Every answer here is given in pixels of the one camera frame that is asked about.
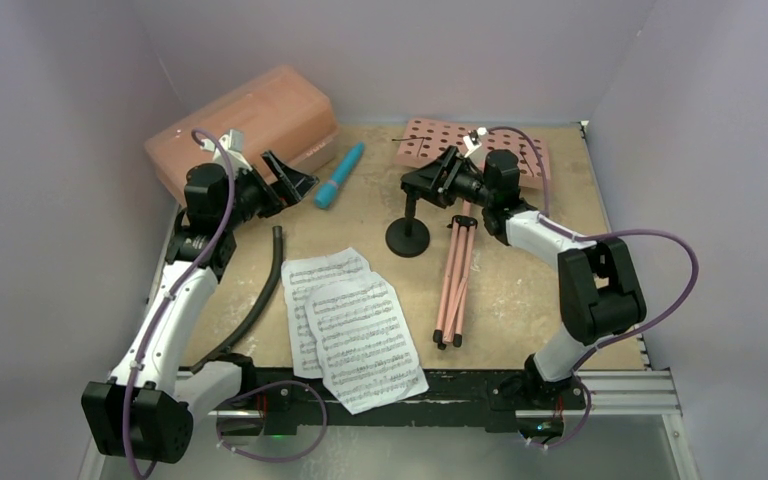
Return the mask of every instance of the black hose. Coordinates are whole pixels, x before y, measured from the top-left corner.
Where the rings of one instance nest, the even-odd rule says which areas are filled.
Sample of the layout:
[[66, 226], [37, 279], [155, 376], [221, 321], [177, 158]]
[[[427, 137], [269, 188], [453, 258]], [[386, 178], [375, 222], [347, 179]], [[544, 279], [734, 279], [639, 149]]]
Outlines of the black hose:
[[281, 265], [284, 263], [284, 233], [280, 226], [272, 227], [272, 269], [269, 271], [269, 277], [266, 279], [266, 283], [263, 285], [263, 289], [260, 291], [260, 295], [257, 296], [254, 305], [246, 315], [246, 318], [231, 332], [228, 337], [225, 338], [216, 348], [210, 351], [193, 370], [199, 370], [201, 367], [211, 361], [215, 360], [220, 355], [231, 353], [234, 348], [249, 330], [252, 329], [254, 323], [263, 314], [263, 310], [266, 309], [266, 305], [272, 298], [272, 294], [275, 293], [275, 288], [278, 286], [278, 282], [281, 280]]

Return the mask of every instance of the table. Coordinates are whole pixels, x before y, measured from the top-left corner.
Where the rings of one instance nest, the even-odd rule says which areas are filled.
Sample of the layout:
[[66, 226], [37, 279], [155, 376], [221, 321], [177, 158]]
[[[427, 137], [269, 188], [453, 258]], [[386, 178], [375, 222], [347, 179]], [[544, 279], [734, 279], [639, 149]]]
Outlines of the table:
[[[273, 225], [284, 228], [287, 260], [328, 255], [354, 247], [373, 271], [396, 289], [423, 368], [521, 369], [560, 325], [557, 275], [536, 257], [492, 238], [479, 225], [466, 300], [463, 345], [438, 350], [431, 341], [440, 301], [451, 231], [446, 228], [460, 203], [439, 209], [420, 202], [417, 218], [431, 232], [431, 245], [416, 258], [400, 258], [387, 248], [384, 232], [404, 213], [399, 178], [408, 171], [392, 164], [403, 126], [344, 126], [338, 159], [357, 142], [366, 143], [360, 163], [327, 211], [313, 205], [313, 195], [269, 219], [256, 219], [235, 232], [237, 251], [199, 318], [183, 359], [198, 362], [245, 317], [254, 304], [272, 260]], [[577, 126], [526, 128], [548, 145], [551, 154], [552, 218], [584, 234], [606, 231], [587, 147]], [[325, 180], [338, 159], [317, 172]], [[540, 206], [542, 194], [523, 190]], [[473, 209], [480, 218], [480, 211]], [[283, 287], [235, 352], [249, 355], [258, 367], [292, 367]], [[634, 338], [594, 355], [588, 369], [640, 370], [643, 362]]]

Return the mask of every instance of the pink pegboard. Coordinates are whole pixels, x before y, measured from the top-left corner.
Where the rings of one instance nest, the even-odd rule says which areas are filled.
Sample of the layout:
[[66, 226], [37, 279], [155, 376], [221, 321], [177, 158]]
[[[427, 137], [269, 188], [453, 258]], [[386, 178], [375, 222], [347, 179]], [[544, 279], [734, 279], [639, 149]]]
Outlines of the pink pegboard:
[[[419, 168], [428, 165], [436, 159], [449, 145], [456, 145], [463, 151], [461, 137], [480, 125], [466, 123], [441, 122], [428, 118], [412, 118], [408, 121], [403, 140], [396, 151], [394, 162], [397, 165]], [[520, 156], [519, 184], [521, 187], [543, 189], [540, 179], [540, 167], [537, 165], [537, 155], [534, 150], [519, 135], [508, 132], [492, 132], [484, 137], [489, 150], [506, 148]], [[546, 170], [546, 180], [551, 180], [549, 171], [549, 149], [539, 138], [531, 137], [534, 145], [540, 151], [543, 167]]]

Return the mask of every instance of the paper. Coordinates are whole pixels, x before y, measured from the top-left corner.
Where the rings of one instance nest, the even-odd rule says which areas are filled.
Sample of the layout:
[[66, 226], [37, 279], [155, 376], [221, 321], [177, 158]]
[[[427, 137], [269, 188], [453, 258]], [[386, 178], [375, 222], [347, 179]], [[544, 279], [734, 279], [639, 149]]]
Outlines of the paper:
[[322, 382], [350, 413], [428, 390], [396, 291], [377, 273], [316, 290], [305, 310]]
[[323, 285], [348, 280], [369, 271], [369, 262], [354, 248], [324, 257], [291, 260], [281, 266], [293, 373], [297, 377], [322, 378], [322, 369], [316, 356], [316, 340], [305, 316], [308, 296]]

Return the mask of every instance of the black stand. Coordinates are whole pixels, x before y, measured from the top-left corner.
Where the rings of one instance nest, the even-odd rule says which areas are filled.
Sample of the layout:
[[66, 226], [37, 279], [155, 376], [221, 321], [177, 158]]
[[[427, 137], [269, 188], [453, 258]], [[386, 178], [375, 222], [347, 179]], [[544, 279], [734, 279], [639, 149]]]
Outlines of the black stand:
[[405, 201], [405, 216], [394, 221], [387, 227], [387, 247], [400, 257], [415, 257], [431, 243], [431, 234], [428, 227], [416, 219], [416, 200], [419, 195], [408, 191]]

